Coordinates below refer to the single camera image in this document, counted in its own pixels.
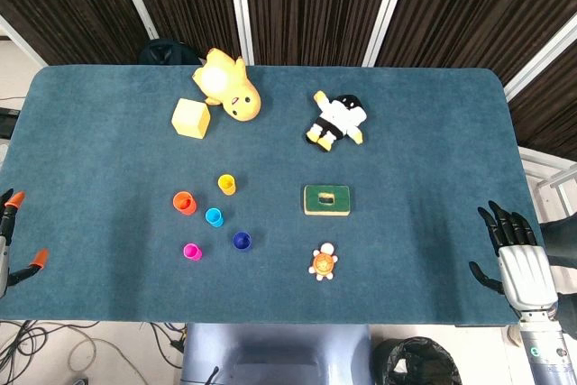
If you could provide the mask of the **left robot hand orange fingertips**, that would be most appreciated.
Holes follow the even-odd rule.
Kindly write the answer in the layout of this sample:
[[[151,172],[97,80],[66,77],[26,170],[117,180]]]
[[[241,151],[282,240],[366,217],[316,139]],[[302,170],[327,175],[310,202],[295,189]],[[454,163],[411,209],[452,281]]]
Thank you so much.
[[[18,271],[10,271],[10,248],[13,240],[16,214],[25,199],[25,193],[19,191],[14,193],[9,188],[1,196],[1,297],[9,287],[15,286],[23,280],[27,280],[42,270],[48,259],[49,250],[44,248],[37,252],[32,262],[25,268]]]

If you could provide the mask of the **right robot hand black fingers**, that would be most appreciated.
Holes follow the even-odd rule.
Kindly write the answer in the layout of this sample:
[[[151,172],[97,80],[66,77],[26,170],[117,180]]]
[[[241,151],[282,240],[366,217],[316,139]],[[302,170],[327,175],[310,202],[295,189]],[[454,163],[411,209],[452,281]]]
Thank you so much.
[[[500,278],[488,277],[475,261],[469,262],[473,277],[485,288],[505,296],[518,314],[548,311],[558,302],[553,274],[545,248],[540,246],[530,223],[494,201],[479,207],[499,265]]]

